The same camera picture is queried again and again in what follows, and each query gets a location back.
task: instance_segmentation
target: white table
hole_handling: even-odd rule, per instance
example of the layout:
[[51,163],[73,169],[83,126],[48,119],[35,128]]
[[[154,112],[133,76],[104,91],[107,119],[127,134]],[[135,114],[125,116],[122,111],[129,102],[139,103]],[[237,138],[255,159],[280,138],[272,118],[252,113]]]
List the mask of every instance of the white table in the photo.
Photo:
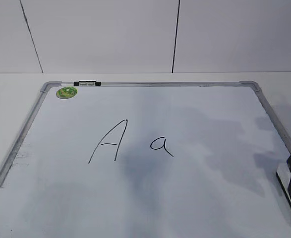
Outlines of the white table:
[[42,85],[73,82],[256,81],[291,136],[291,72],[177,74],[0,74],[0,165],[9,153]]

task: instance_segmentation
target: whiteboard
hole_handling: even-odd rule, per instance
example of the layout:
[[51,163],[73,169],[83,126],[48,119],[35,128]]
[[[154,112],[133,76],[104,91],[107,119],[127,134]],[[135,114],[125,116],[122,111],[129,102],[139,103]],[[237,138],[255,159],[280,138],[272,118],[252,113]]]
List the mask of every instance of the whiteboard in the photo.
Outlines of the whiteboard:
[[0,188],[1,238],[291,237],[290,154],[251,88],[60,88]]

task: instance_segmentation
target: green sticker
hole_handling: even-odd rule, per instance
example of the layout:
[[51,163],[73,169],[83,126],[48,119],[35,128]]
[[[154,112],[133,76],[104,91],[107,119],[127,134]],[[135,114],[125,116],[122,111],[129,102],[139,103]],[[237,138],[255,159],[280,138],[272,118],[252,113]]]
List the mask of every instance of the green sticker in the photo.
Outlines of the green sticker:
[[56,92],[56,96],[61,99],[72,98],[77,94],[77,89],[73,87],[64,87]]

